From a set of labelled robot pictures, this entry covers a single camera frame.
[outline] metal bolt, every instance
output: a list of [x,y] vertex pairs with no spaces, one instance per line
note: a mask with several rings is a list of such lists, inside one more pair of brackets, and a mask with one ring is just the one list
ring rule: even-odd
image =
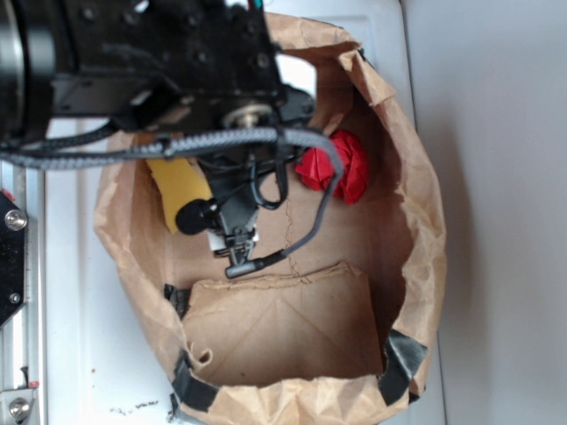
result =
[[249,21],[248,23],[246,23],[246,33],[248,33],[249,35],[256,34],[256,29],[256,24],[254,24],[254,22]]
[[11,210],[4,217],[4,223],[13,232],[22,230],[27,225],[26,213],[21,210]]
[[12,304],[18,304],[21,301],[21,295],[14,292],[13,294],[10,295],[10,302]]
[[10,403],[8,412],[16,422],[22,422],[29,416],[29,403],[24,398],[16,398]]
[[129,10],[122,11],[122,20],[130,26],[135,26],[140,22],[140,15]]
[[81,15],[88,22],[92,22],[97,17],[97,11],[90,6],[87,6],[82,8]]
[[209,56],[205,51],[200,50],[195,54],[195,59],[201,64],[204,64],[207,60],[209,60]]
[[256,57],[256,65],[260,69],[266,69],[269,67],[269,57],[266,53],[259,53]]
[[199,18],[197,17],[197,15],[194,15],[193,13],[190,13],[189,15],[187,15],[185,17],[185,23],[187,24],[187,26],[189,28],[195,29],[198,27],[199,24]]

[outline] white surface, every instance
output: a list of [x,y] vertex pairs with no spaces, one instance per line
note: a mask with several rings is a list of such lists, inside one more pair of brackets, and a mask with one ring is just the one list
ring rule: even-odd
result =
[[[399,4],[275,1],[268,8],[291,12],[292,5],[299,15],[314,17],[317,12],[316,18],[342,25],[367,42],[367,58],[412,112]],[[59,121],[53,135],[87,129],[80,125]],[[167,423],[171,386],[144,340],[114,264],[92,231],[99,174],[88,170],[47,175],[49,424]],[[136,408],[153,401],[159,403]],[[423,400],[388,423],[444,423],[437,357]]]
[[[68,120],[51,129],[68,135],[87,128]],[[171,385],[92,230],[99,175],[46,176],[49,424],[165,424]]]
[[313,99],[317,98],[317,71],[313,65],[306,60],[283,54],[276,56],[276,63],[284,84],[305,91]]
[[447,423],[567,423],[567,3],[403,3],[449,229]]

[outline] black tape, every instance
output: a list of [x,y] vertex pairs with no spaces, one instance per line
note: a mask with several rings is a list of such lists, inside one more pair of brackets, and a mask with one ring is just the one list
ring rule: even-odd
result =
[[208,412],[219,389],[209,383],[200,381],[191,374],[190,370],[189,356],[186,352],[182,352],[177,361],[175,379],[172,382],[175,395],[191,409]]
[[392,330],[386,341],[388,366],[378,387],[388,406],[394,404],[406,393],[411,380],[427,357],[427,347],[416,340]]
[[414,394],[413,392],[409,393],[409,404],[415,403],[416,401],[419,401],[421,397],[419,397],[417,394]]
[[187,310],[189,310],[191,290],[179,290],[175,286],[166,284],[163,289],[163,295],[177,311],[179,318],[182,319]]

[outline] crumpled paper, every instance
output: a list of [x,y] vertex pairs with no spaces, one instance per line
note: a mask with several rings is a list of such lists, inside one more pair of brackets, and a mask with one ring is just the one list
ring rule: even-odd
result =
[[[369,156],[359,138],[346,130],[337,130],[330,140],[345,167],[342,179],[333,195],[347,204],[356,204],[369,185]],[[309,149],[296,165],[295,172],[301,176],[303,184],[312,190],[327,189],[334,174],[333,166],[325,151]]]

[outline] white wall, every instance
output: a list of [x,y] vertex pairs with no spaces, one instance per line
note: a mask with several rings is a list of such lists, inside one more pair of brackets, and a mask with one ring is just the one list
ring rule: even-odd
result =
[[450,232],[447,424],[567,423],[567,2],[402,3]]

